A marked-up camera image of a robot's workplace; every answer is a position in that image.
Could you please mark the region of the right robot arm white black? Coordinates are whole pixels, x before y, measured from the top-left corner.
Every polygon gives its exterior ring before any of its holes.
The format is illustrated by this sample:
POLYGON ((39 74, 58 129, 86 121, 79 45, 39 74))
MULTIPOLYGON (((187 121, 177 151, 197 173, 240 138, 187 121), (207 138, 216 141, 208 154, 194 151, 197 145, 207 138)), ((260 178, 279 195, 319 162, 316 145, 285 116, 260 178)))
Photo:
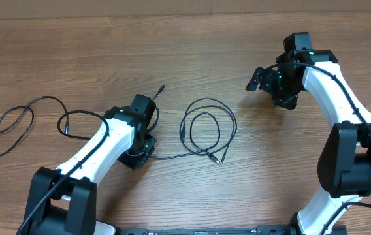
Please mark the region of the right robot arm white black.
POLYGON ((352 206, 366 207, 371 195, 371 112, 344 80, 330 50, 315 50, 307 32, 283 42, 275 64, 258 67, 248 91, 263 90, 276 106, 292 110, 300 92, 319 105, 330 133, 317 164, 319 187, 288 225, 258 226, 258 234, 345 234, 337 221, 352 206))

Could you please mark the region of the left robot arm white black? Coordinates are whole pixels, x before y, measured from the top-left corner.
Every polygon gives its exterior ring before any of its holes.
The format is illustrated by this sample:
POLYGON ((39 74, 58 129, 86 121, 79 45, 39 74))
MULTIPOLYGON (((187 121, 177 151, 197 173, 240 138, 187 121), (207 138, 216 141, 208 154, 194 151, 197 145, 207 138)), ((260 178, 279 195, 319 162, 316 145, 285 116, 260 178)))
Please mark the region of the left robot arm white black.
POLYGON ((135 95, 129 106, 106 111, 99 130, 73 157, 54 170, 39 168, 18 233, 119 234, 97 219, 97 187, 116 161, 137 170, 148 160, 156 143, 149 134, 155 109, 152 98, 135 95))

